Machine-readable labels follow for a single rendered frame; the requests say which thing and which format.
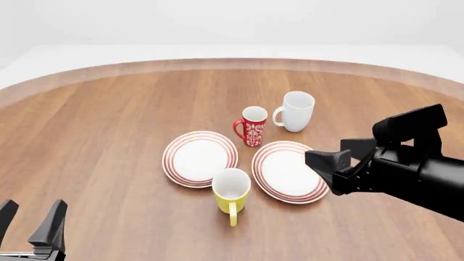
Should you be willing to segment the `yellow and white mug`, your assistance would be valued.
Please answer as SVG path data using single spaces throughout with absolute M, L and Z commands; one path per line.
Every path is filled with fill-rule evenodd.
M 251 190 L 250 177 L 241 169 L 227 168 L 212 179 L 212 191 L 218 208 L 229 215 L 230 226 L 237 225 Z

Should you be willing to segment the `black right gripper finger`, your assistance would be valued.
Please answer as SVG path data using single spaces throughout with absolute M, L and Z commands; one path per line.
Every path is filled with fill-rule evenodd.
M 313 169 L 328 185 L 331 191 L 346 191 L 346 182 L 351 167 L 351 151 L 319 152 L 309 150 L 304 153 L 305 164 Z
M 351 158 L 363 160 L 366 158 L 377 145 L 374 138 L 346 138 L 340 141 L 340 150 L 350 150 Z

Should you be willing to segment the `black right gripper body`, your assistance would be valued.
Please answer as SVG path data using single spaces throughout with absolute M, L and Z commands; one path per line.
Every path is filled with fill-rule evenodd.
M 376 182 L 370 170 L 370 164 L 374 158 L 376 149 L 373 149 L 367 156 L 362 158 L 354 167 L 349 167 L 351 152 L 346 150 L 341 152 L 338 163 L 341 169 L 332 173 L 331 192 L 337 196 L 347 195 L 355 192 L 359 193 L 379 193 Z

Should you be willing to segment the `white plate with red rings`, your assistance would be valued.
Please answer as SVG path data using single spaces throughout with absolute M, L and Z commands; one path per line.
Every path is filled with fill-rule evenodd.
M 252 175 L 267 194 L 289 204 L 309 204 L 329 191 L 326 182 L 305 164 L 307 145 L 274 141 L 264 145 L 252 158 Z
M 239 153 L 234 143 L 212 131 L 198 130 L 175 138 L 162 155 L 162 169 L 174 183 L 192 189 L 211 186 L 223 169 L 237 167 Z

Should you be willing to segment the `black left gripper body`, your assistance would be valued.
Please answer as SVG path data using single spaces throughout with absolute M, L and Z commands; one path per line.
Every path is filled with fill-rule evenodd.
M 0 261 L 65 261 L 66 247 L 39 247 L 32 252 L 0 252 Z

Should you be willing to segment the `red patterned mug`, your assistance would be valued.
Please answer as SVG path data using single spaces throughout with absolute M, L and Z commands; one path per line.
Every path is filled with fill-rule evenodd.
M 233 130 L 249 147 L 259 147 L 262 143 L 267 111 L 259 106 L 250 106 L 243 110 L 242 118 L 233 123 Z

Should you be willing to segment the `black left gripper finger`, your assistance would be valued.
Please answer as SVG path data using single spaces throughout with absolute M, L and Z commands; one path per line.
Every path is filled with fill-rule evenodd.
M 62 199 L 55 201 L 42 224 L 28 239 L 34 252 L 65 252 L 65 217 L 67 204 Z
M 0 240 L 5 237 L 7 229 L 14 219 L 19 208 L 19 204 L 14 202 L 12 199 L 6 200 L 0 206 Z

